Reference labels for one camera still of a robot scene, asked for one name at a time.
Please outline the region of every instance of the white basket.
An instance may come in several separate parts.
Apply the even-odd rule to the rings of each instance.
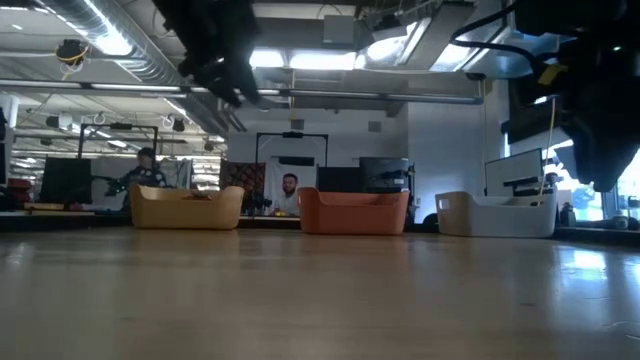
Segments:
[[[440,233],[481,237],[549,237],[556,222],[553,195],[527,197],[436,195]]]

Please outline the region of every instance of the fabric storage bin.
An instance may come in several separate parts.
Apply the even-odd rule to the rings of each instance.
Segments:
[[[137,228],[231,230],[238,226],[244,189],[229,186],[192,200],[191,190],[132,185],[133,224]]]
[[[527,197],[436,195],[440,233],[480,237],[549,237],[556,222],[553,195]]]
[[[399,235],[409,193],[353,194],[301,188],[300,225],[312,234]]]

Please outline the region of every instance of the person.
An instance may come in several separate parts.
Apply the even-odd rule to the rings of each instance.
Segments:
[[[160,171],[160,167],[154,160],[155,153],[153,149],[148,147],[140,149],[140,151],[138,151],[138,166],[118,180],[118,183],[124,186],[127,191],[127,195],[122,202],[122,211],[130,210],[129,186],[131,186],[131,184],[149,187],[167,186],[167,178],[164,173]]]
[[[285,213],[286,216],[300,216],[298,207],[298,177],[294,174],[285,174],[282,177],[282,193],[279,193],[274,201],[272,215]]]

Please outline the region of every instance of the window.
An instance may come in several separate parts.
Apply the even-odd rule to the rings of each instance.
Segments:
[[[640,198],[640,151],[633,158],[627,169],[620,175],[618,179],[618,208],[625,215],[640,218],[640,209],[630,205],[629,200],[637,200]]]
[[[602,194],[593,191],[593,184],[583,185],[580,181],[573,179],[562,162],[556,156],[555,149],[573,146],[572,140],[561,142],[551,147],[549,156],[547,150],[542,150],[542,159],[553,159],[553,163],[544,167],[545,174],[556,173],[563,180],[558,185],[558,190],[571,191],[571,200],[573,203],[574,212],[576,214],[576,220],[579,221],[594,221],[604,219],[604,212],[602,210]]]

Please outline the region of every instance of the wooden table surface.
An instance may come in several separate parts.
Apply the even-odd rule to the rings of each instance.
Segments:
[[[640,253],[536,239],[0,234],[0,359],[640,359]]]

